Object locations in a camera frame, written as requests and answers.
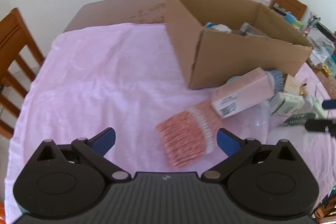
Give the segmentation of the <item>green tissue pack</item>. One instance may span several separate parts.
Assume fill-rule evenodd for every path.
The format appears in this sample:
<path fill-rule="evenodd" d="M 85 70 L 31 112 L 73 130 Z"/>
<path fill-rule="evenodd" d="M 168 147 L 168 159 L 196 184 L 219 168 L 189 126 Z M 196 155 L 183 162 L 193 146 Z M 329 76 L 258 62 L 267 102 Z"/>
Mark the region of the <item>green tissue pack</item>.
<path fill-rule="evenodd" d="M 322 102 L 318 98 L 314 100 L 313 111 L 317 115 L 318 119 L 327 119 L 329 116 L 329 111 L 323 109 Z"/>

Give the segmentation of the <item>green white soap box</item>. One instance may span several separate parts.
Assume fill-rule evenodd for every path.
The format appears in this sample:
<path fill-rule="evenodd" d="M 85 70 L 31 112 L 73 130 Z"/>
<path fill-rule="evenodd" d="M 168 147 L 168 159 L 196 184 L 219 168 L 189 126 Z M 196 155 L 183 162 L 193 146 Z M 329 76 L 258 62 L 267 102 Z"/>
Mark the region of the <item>green white soap box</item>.
<path fill-rule="evenodd" d="M 302 96 L 278 92 L 269 102 L 270 113 L 289 117 L 299 113 L 305 104 Z"/>

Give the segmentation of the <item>clear jar golden capsules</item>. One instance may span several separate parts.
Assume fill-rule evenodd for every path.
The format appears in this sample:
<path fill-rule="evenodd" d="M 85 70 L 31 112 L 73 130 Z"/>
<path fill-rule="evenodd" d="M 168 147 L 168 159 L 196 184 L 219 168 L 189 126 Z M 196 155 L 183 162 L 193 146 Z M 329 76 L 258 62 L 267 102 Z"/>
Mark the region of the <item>clear jar golden capsules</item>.
<path fill-rule="evenodd" d="M 317 81 L 311 77 L 305 78 L 300 87 L 300 95 L 306 101 L 314 102 L 317 96 Z"/>

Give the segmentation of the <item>pink carton box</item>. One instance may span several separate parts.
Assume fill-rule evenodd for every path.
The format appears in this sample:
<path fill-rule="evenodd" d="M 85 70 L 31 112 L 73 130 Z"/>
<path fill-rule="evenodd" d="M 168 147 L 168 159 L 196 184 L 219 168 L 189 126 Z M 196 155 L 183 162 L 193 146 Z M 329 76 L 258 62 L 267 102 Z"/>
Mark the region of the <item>pink carton box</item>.
<path fill-rule="evenodd" d="M 211 106 L 222 119 L 230 117 L 274 96 L 268 76 L 256 68 L 231 83 L 218 87 Z"/>

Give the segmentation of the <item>green lid small bottle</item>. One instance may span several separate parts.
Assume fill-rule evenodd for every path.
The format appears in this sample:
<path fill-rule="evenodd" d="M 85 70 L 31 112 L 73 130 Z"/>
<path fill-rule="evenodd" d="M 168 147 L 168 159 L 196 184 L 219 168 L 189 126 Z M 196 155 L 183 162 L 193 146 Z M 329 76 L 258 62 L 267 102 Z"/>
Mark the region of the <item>green lid small bottle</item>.
<path fill-rule="evenodd" d="M 294 19 L 292 26 L 294 26 L 297 31 L 302 31 L 303 29 L 303 24 L 298 19 Z"/>

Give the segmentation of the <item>pink table cloth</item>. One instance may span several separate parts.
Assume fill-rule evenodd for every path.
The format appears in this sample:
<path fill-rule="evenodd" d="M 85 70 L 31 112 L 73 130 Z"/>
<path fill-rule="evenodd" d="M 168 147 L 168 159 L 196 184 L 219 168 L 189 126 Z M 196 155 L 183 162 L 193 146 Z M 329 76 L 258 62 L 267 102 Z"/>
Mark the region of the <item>pink table cloth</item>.
<path fill-rule="evenodd" d="M 13 186 L 43 140 L 69 144 L 112 127 L 116 144 L 108 160 L 129 173 L 171 172 L 156 125 L 212 92 L 187 87 L 162 24 L 126 23 L 59 35 L 23 101 L 10 140 L 6 222 L 21 216 Z"/>

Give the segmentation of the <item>jar of dark cookies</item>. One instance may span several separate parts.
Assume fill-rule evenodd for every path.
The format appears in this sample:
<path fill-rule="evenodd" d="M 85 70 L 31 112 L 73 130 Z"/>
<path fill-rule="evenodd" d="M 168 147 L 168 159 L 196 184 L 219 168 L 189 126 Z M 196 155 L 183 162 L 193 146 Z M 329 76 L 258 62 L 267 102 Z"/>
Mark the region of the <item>jar of dark cookies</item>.
<path fill-rule="evenodd" d="M 244 22 L 242 24 L 242 26 L 240 27 L 239 30 L 239 35 L 241 36 L 263 36 L 263 37 L 267 37 L 266 34 L 264 34 L 263 32 L 261 32 L 260 30 L 258 30 L 257 28 L 255 28 L 254 26 L 250 25 L 247 22 Z"/>

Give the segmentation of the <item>white blue sock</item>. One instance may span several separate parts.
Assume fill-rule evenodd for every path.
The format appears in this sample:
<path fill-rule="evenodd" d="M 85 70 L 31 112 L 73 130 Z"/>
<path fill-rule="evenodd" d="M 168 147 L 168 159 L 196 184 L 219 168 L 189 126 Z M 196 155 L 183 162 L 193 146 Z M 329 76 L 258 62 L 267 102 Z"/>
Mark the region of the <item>white blue sock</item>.
<path fill-rule="evenodd" d="M 205 24 L 206 28 L 210 28 L 212 30 L 218 31 L 218 32 L 224 32 L 224 33 L 231 33 L 232 30 L 226 26 L 225 24 L 214 24 L 212 22 L 208 22 Z"/>

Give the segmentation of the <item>wooden chair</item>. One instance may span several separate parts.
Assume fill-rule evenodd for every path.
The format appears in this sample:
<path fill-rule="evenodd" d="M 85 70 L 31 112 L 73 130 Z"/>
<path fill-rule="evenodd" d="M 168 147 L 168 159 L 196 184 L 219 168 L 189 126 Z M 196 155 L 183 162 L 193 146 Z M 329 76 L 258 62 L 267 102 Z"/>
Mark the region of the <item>wooden chair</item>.
<path fill-rule="evenodd" d="M 34 81 L 37 75 L 20 54 L 24 47 L 29 49 L 39 65 L 44 63 L 45 58 L 16 7 L 1 20 L 1 86 L 13 88 L 22 98 L 28 91 L 9 72 L 9 67 L 13 62 L 17 63 L 28 79 Z"/>
<path fill-rule="evenodd" d="M 269 7 L 273 6 L 291 12 L 298 20 L 302 19 L 307 9 L 307 5 L 298 0 L 272 0 Z"/>

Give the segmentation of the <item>large clear jar black lid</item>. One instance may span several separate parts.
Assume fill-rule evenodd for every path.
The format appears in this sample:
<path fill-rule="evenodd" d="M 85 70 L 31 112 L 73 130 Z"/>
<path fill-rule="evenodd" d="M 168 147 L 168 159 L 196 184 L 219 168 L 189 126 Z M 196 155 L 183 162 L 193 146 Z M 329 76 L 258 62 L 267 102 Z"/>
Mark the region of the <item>large clear jar black lid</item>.
<path fill-rule="evenodd" d="M 320 22 L 310 29 L 307 40 L 313 47 L 309 59 L 314 66 L 324 63 L 335 50 L 335 35 Z"/>

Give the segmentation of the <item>beige Kagi carton box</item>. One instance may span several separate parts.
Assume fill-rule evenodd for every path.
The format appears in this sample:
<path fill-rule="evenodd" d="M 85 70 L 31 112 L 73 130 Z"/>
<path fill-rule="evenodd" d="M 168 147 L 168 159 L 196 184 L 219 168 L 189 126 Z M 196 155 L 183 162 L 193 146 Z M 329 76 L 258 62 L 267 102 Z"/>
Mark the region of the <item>beige Kagi carton box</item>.
<path fill-rule="evenodd" d="M 300 95 L 300 88 L 301 88 L 301 83 L 296 80 L 294 77 L 291 75 L 286 75 L 284 78 L 284 89 L 283 92 L 287 94 L 291 94 L 294 96 L 299 96 Z"/>

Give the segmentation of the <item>clear plastic cup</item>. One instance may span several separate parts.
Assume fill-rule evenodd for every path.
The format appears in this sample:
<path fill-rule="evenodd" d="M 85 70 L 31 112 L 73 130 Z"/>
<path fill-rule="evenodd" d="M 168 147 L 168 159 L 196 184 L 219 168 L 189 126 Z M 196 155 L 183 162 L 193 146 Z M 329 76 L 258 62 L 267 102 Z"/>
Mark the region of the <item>clear plastic cup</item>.
<path fill-rule="evenodd" d="M 265 143 L 270 128 L 270 105 L 263 101 L 240 113 L 241 136 Z"/>

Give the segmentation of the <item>pink knitted sock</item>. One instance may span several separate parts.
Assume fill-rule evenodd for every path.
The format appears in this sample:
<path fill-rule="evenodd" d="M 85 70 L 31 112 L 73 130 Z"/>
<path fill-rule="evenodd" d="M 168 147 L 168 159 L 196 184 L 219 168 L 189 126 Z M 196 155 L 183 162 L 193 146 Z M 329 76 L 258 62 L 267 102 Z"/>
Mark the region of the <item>pink knitted sock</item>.
<path fill-rule="evenodd" d="M 221 127 L 222 120 L 205 100 L 159 123 L 156 130 L 171 166 L 181 169 L 215 149 Z"/>

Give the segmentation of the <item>light blue round toy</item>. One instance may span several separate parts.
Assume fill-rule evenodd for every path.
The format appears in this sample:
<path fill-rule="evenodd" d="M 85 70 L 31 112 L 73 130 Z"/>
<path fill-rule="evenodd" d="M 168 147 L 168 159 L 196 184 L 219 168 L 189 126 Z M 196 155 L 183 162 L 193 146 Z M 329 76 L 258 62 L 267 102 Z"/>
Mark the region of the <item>light blue round toy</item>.
<path fill-rule="evenodd" d="M 234 76 L 234 77 L 231 77 L 230 79 L 227 80 L 226 83 L 231 83 L 232 81 L 236 80 L 236 79 L 239 79 L 241 76 Z"/>

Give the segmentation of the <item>blue grey knitted sock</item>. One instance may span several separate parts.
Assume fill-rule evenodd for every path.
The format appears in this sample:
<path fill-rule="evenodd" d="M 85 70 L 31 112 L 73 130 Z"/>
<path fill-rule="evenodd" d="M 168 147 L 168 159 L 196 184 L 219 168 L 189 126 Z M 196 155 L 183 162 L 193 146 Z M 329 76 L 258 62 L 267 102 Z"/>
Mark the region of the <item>blue grey knitted sock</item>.
<path fill-rule="evenodd" d="M 265 71 L 268 76 L 269 83 L 273 89 L 274 95 L 278 92 L 282 92 L 284 90 L 284 77 L 282 72 L 278 69 Z"/>

